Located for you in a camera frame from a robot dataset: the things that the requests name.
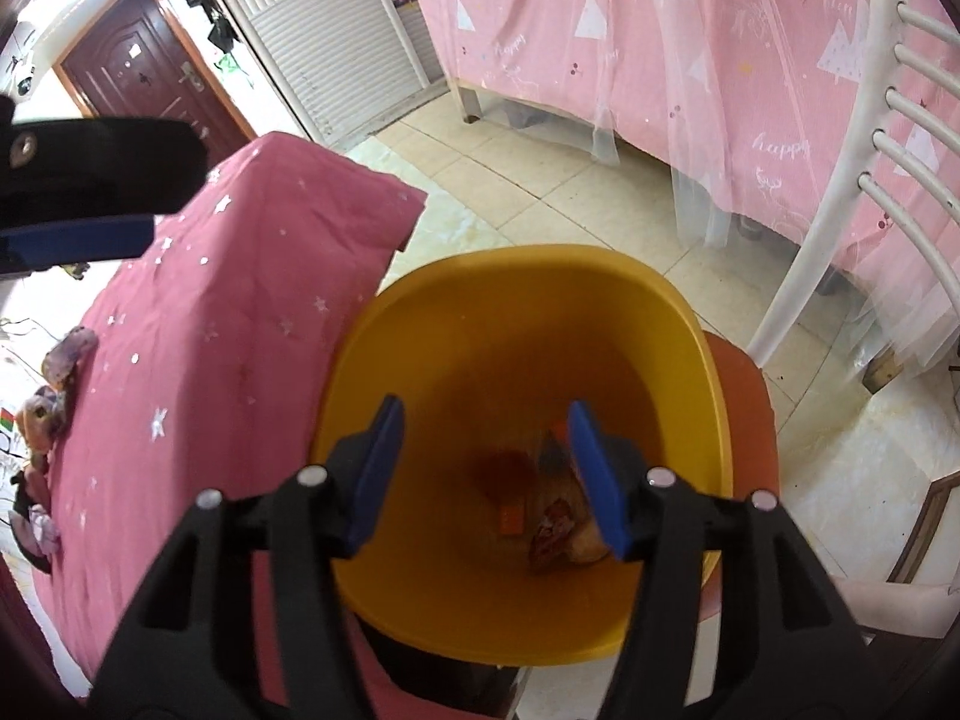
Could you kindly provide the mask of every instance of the chair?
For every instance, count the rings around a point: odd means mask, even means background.
[[[950,218],[960,224],[960,200],[956,194],[884,130],[885,122],[896,111],[960,156],[960,135],[942,119],[896,90],[896,75],[901,66],[906,66],[960,100],[960,77],[944,71],[904,45],[902,35],[908,27],[921,29],[949,45],[960,47],[960,33],[952,25],[918,13],[901,0],[870,0],[863,79],[836,167],[803,245],[747,347],[747,353],[760,367],[770,360],[827,273],[861,193],[880,206],[917,247],[960,316],[960,279],[912,215],[871,175],[877,157],[885,154],[913,176],[944,207]]]

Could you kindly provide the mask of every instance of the yellow bucket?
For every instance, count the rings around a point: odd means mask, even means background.
[[[365,429],[389,392],[407,416],[397,470],[373,540],[335,571],[358,615],[424,651],[553,665],[621,645],[638,566],[606,557],[532,572],[525,545],[496,546],[496,507],[469,472],[565,419],[572,400],[648,463],[731,494],[727,415],[697,317],[664,276],[616,252],[503,248],[397,281],[340,351],[313,461]]]

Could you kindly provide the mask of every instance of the white louvered door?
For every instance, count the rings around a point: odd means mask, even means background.
[[[422,88],[382,0],[235,1],[327,145]]]

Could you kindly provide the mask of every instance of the star print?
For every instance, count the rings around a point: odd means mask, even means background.
[[[167,434],[163,432],[163,420],[167,418],[166,409],[157,409],[154,412],[154,421],[150,424],[150,443],[157,440],[157,437],[165,439]]]

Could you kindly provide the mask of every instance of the metal bolt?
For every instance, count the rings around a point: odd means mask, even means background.
[[[224,502],[224,493],[219,490],[204,490],[197,496],[197,506],[201,509],[216,509]]]
[[[647,471],[647,482],[652,488],[672,488],[677,483],[677,474],[663,466]]]
[[[306,488],[315,488],[326,481],[326,469],[323,466],[304,466],[296,474],[296,483]]]
[[[10,147],[10,167],[23,167],[37,155],[37,137],[32,132],[21,132]]]
[[[776,509],[776,495],[770,490],[757,490],[750,496],[750,502],[762,512],[773,512]]]

